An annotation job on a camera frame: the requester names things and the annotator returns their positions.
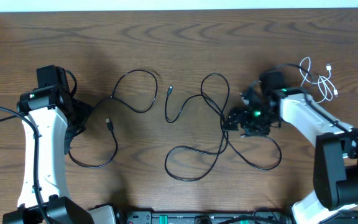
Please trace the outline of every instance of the white cable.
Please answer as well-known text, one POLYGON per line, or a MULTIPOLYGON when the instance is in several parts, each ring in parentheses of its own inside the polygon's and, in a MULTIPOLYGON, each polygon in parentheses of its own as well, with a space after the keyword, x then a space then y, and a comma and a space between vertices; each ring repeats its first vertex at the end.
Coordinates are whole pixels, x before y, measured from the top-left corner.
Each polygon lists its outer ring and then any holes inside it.
MULTIPOLYGON (((311 59, 309 57, 305 57, 301 63, 299 63, 299 66, 302 67, 302 63, 308 59, 309 60, 309 66, 308 66, 308 69, 307 71, 310 72, 310 68, 311 68, 311 59)), ((333 100, 334 98, 334 95, 335 96, 338 96, 338 91, 336 90, 334 84, 329 81, 329 79, 331 78, 331 66, 330 64, 327 64, 326 66, 326 69, 328 71, 328 77, 325 77, 325 76, 322 76, 322 75, 319 75, 318 79, 317 79, 317 82, 312 82, 308 79, 308 73, 303 73, 301 69, 299 69, 299 72, 301 73, 302 77, 303 77, 303 81, 302 81, 302 84, 300 87, 303 86, 303 84, 306 82, 310 83, 310 84, 313 84, 313 85, 318 85, 318 89, 320 90, 320 93, 321 95, 323 96, 323 99, 320 100, 319 102, 317 103, 321 103, 323 102, 324 100, 327 100, 327 101, 331 101, 333 100), (332 86, 332 89, 333 89, 333 92, 331 91, 330 87, 328 86, 329 83, 331 86, 332 86)))

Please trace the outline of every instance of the robotic arm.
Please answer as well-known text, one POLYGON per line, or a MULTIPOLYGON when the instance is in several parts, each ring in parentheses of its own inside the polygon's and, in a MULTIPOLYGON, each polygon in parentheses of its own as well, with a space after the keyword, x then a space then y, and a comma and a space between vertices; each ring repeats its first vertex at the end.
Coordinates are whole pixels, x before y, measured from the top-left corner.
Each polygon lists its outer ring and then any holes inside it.
MULTIPOLYGON (((39 132, 39 185, 42 207, 54 223, 183 223, 211 224, 214 216, 200 221, 200 214, 187 213, 170 219, 172 214, 132 212, 124 215, 110 205, 86 211, 70 199, 65 177, 64 156, 70 142, 83 128, 92 107, 74 99, 69 91, 66 71, 53 65, 37 70, 38 89, 21 95, 20 113, 39 132)), ((344 209, 358 205, 358 163, 346 167, 344 158, 358 160, 358 129, 343 123, 315 103, 305 91, 288 88, 283 75, 269 70, 259 77, 262 96, 252 85, 242 94, 245 108, 233 108, 224 123, 227 131, 244 129, 245 136, 268 135, 273 123, 294 125, 316 147, 314 191, 292 206, 292 215, 283 223, 316 224, 344 209)), ((26 138, 24 183, 17 211, 7 213, 3 223, 40 223, 42 216, 32 189, 34 140, 28 124, 23 123, 26 138)), ((229 220, 228 214, 215 214, 215 221, 229 220)))

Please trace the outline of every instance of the white wall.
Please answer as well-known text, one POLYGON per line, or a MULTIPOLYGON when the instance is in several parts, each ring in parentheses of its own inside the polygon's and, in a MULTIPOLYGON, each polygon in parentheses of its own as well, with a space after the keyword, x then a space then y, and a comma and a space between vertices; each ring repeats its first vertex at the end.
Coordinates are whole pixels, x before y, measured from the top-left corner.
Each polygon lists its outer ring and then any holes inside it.
POLYGON ((0 0, 0 12, 358 7, 358 0, 0 0))

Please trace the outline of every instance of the green light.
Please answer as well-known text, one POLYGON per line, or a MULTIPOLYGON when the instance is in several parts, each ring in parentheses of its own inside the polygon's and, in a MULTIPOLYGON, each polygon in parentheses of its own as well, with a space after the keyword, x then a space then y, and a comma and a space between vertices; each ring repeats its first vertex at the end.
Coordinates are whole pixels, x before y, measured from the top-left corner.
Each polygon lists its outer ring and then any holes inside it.
POLYGON ((261 114, 260 111, 254 111, 254 116, 255 116, 255 117, 259 116, 260 114, 261 114))

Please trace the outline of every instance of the wood grain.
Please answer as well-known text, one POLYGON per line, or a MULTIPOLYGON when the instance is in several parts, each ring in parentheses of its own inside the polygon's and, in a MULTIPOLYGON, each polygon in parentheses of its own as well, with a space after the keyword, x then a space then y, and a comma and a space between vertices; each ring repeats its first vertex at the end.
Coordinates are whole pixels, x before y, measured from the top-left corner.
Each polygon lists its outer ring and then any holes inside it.
MULTIPOLYGON (((50 64, 71 70, 79 83, 76 97, 92 105, 109 95, 125 72, 155 70, 158 97, 148 113, 107 103, 73 141, 75 157, 103 162, 114 146, 103 121, 109 117, 119 143, 117 157, 102 169, 84 169, 66 158, 73 200, 83 208, 112 202, 156 211, 283 208, 313 189, 314 150, 294 127, 272 130, 283 151, 275 170, 257 171, 227 149, 206 178, 184 183, 165 173, 166 153, 179 145, 217 150, 218 117, 198 98, 176 123, 168 124, 163 107, 169 85, 174 86, 168 103, 172 117, 187 97, 200 92, 207 74, 219 72, 230 83, 231 108, 261 71, 305 56, 312 58, 316 72, 324 73, 325 63, 331 63, 339 96, 323 106, 358 127, 358 9, 0 13, 0 105, 14 109, 19 95, 36 87, 35 69, 50 64)), ((286 70, 286 76, 300 84, 297 70, 286 70)), ((223 104, 227 90, 220 79, 212 78, 204 87, 223 104)), ((154 88, 146 76, 128 77, 117 96, 146 108, 154 88)), ((16 209, 21 191, 22 132, 18 120, 0 124, 0 222, 4 213, 16 209)), ((261 164, 275 161, 268 142, 240 139, 239 134, 231 133, 231 142, 244 156, 261 164)), ((176 174, 194 176, 212 160, 182 152, 168 166, 176 174)))

